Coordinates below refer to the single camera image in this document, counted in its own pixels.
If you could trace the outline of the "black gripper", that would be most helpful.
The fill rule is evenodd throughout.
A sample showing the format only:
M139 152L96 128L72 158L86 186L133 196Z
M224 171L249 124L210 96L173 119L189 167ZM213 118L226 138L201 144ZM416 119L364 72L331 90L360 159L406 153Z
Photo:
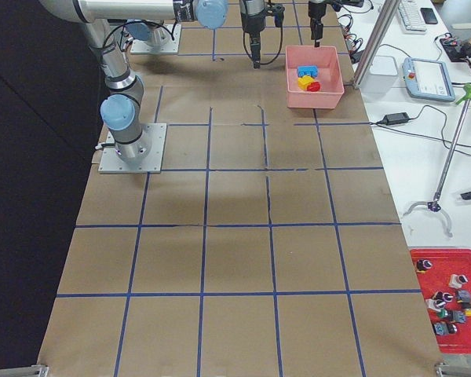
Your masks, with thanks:
M261 37L267 17L274 20L275 27L282 28L285 8L280 3L240 3L240 17L243 32L250 35L251 60L254 68L261 66Z
M320 47L320 41L323 38L323 17L326 14L326 2L309 2L308 15L310 19L311 40L315 47Z

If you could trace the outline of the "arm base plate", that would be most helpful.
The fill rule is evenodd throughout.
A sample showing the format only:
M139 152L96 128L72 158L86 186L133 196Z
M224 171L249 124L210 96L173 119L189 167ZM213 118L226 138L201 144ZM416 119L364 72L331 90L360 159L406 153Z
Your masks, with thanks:
M141 137L134 143L117 143L108 132L98 171L102 174L160 174L166 143L165 123L142 124Z
M134 55L177 54L181 38L181 25L145 23L128 24L126 30L133 38L130 53Z

